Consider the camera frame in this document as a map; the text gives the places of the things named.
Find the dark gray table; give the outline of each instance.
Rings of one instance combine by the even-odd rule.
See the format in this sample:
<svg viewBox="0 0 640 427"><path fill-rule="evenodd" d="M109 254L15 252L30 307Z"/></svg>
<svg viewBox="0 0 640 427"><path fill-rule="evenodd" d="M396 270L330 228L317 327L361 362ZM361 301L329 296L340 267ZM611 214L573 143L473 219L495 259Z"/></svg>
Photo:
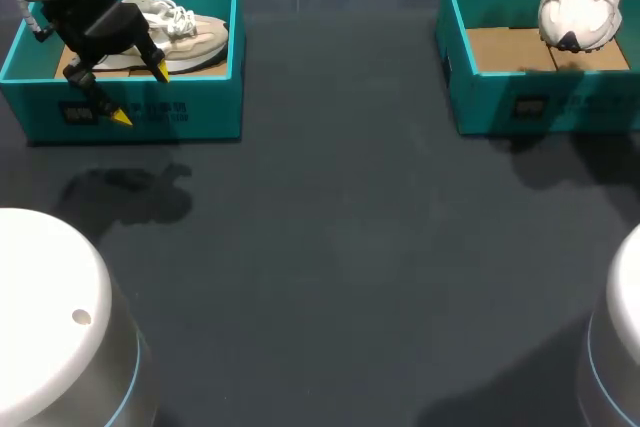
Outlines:
<svg viewBox="0 0 640 427"><path fill-rule="evenodd" d="M576 426L584 320L640 221L635 139L459 137L437 0L245 4L239 143L29 148L0 105L0 204L97 244L159 427Z"/></svg>

